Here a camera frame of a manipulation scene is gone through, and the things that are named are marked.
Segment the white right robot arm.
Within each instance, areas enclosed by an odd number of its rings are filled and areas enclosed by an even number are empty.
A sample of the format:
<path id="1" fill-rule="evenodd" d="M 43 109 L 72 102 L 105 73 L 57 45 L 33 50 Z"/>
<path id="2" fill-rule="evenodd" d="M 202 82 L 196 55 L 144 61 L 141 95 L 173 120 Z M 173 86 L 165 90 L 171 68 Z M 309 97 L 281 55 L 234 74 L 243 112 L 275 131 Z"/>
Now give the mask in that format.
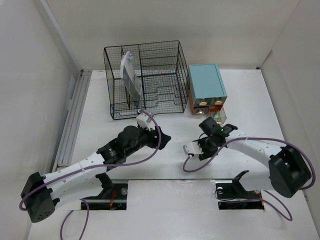
<path id="1" fill-rule="evenodd" d="M 206 135 L 198 140 L 199 159 L 213 157 L 219 150 L 229 148 L 263 164 L 268 169 L 265 183 L 240 179 L 232 183 L 232 193 L 243 197 L 252 190 L 274 190 L 291 198 L 312 178 L 314 170 L 307 166 L 306 156 L 296 147 L 279 139 L 252 137 L 232 124 L 219 125 L 212 117 L 199 124 Z"/>

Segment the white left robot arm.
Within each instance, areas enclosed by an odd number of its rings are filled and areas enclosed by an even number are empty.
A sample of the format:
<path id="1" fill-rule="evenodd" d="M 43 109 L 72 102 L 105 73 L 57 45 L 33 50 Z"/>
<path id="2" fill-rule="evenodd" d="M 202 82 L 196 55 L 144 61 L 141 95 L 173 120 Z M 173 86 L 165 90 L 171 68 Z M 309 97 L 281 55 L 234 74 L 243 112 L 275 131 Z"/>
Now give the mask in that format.
<path id="1" fill-rule="evenodd" d="M 127 126 L 115 139 L 78 163 L 44 175 L 31 174 L 20 194 L 19 209 L 28 213 L 32 223 L 38 223 L 69 202 L 95 196 L 107 198 L 114 187 L 108 171 L 127 166 L 127 157 L 141 148 L 157 152 L 170 140 L 160 127 Z"/>

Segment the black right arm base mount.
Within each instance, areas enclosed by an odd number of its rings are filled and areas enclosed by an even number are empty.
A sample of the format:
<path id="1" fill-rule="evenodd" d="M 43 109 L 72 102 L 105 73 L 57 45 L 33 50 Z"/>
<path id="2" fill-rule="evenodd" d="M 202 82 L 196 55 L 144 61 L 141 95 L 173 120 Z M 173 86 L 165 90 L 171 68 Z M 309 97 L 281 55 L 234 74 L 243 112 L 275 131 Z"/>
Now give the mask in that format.
<path id="1" fill-rule="evenodd" d="M 234 178 L 215 181 L 214 196 L 218 200 L 219 210 L 264 210 L 261 193 L 247 191 L 240 179 L 248 173 L 244 170 Z"/>

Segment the green correction tape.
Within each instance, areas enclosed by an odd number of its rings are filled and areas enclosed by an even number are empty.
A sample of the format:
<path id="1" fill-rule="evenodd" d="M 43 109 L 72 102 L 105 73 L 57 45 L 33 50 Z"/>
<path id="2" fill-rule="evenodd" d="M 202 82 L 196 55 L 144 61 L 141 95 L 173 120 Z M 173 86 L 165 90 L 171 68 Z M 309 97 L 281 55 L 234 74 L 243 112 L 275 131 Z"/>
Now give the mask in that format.
<path id="1" fill-rule="evenodd" d="M 218 121 L 220 119 L 221 115 L 220 115 L 220 111 L 216 111 L 213 115 L 213 118 Z"/>

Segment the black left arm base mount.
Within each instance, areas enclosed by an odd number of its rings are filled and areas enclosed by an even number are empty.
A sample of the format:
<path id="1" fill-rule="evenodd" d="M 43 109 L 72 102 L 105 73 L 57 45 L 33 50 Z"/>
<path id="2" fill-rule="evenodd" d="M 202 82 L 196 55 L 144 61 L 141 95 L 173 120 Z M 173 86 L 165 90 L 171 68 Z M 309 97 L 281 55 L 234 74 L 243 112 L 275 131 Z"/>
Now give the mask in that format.
<path id="1" fill-rule="evenodd" d="M 86 197 L 91 211 L 125 211 L 127 209 L 128 180 L 112 181 L 106 173 L 96 176 L 102 190 L 98 195 Z"/>

